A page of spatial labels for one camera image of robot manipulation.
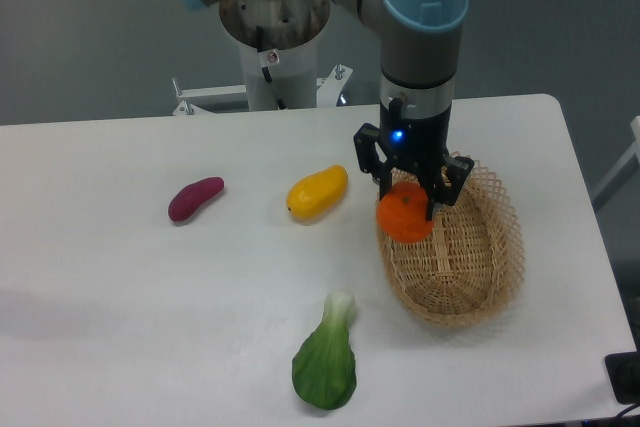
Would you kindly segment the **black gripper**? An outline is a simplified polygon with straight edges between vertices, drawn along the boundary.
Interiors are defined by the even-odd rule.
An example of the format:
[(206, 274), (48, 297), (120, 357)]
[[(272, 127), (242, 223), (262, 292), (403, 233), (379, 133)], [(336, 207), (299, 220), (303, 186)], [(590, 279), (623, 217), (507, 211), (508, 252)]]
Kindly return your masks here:
[(426, 219), (432, 221), (436, 205), (453, 206), (474, 168), (469, 157), (447, 154), (451, 107), (429, 118), (393, 117), (380, 104), (380, 128), (363, 124), (354, 134), (360, 170), (370, 174), (382, 200), (392, 187), (392, 170), (414, 174), (425, 183)]

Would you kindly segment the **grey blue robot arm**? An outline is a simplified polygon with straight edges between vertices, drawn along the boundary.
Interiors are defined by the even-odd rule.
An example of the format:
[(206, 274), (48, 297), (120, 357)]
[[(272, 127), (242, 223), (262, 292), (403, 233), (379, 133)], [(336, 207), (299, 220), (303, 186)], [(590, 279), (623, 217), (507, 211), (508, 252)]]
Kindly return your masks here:
[(432, 218), (451, 206), (473, 162), (446, 142), (468, 0), (182, 0), (216, 7), (239, 48), (252, 110), (317, 105), (316, 43), (330, 10), (350, 12), (380, 41), (380, 121), (354, 137), (359, 167), (381, 194), (392, 173), (414, 175)]

